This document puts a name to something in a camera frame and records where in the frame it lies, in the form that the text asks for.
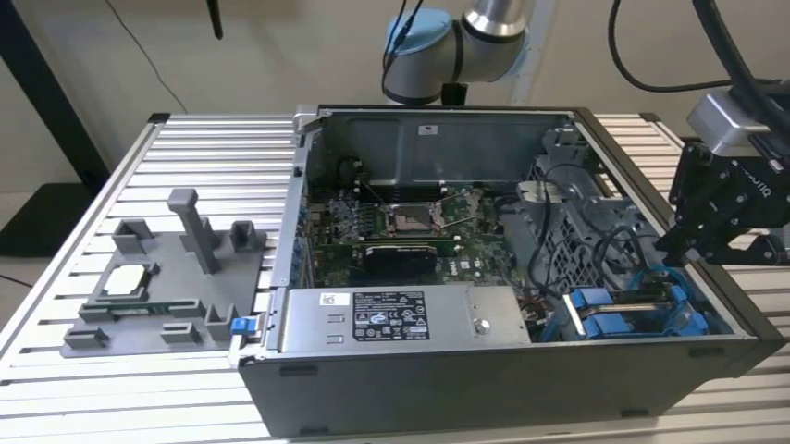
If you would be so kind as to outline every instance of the gray post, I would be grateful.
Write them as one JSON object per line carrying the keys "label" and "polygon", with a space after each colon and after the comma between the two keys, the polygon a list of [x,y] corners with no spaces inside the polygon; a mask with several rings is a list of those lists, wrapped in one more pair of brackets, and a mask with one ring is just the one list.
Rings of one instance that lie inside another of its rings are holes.
{"label": "gray post", "polygon": [[168,208],[177,214],[184,224],[187,239],[200,268],[203,268],[204,274],[212,275],[220,270],[220,263],[211,250],[211,233],[204,230],[200,215],[195,209],[196,203],[197,192],[192,188],[172,190],[171,197],[168,197]]}

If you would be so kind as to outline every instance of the open computer tower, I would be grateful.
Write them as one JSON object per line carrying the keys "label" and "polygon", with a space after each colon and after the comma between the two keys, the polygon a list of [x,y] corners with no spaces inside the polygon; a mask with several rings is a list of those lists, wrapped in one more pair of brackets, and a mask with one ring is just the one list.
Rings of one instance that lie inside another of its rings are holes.
{"label": "open computer tower", "polygon": [[659,415],[783,344],[580,108],[297,114],[271,306],[232,355],[273,436]]}

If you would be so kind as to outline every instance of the sticker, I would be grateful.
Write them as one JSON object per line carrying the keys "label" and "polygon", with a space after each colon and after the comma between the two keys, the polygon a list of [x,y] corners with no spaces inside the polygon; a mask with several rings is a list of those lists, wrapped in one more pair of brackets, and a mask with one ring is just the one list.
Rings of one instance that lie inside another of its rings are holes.
{"label": "sticker", "polygon": [[353,294],[353,339],[427,340],[428,314],[421,291]]}
{"label": "sticker", "polygon": [[438,125],[419,125],[417,126],[417,134],[420,136],[436,136],[439,134],[439,126]]}
{"label": "sticker", "polygon": [[351,293],[321,293],[319,305],[348,305]]}

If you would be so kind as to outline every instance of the motherboard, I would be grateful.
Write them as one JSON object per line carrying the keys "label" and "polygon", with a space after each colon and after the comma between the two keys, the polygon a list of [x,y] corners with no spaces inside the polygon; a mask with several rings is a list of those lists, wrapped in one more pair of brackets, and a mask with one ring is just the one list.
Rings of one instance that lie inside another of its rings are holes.
{"label": "motherboard", "polygon": [[472,282],[522,292],[498,217],[515,194],[479,182],[411,190],[357,185],[308,206],[316,287]]}

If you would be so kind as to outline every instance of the black stand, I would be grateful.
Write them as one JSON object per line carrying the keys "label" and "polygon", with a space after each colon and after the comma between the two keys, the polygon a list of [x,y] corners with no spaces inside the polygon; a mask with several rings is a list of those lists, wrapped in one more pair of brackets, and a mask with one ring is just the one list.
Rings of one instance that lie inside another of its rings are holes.
{"label": "black stand", "polygon": [[49,256],[109,174],[10,0],[0,0],[0,56],[81,180],[43,185],[0,231],[0,255]]}

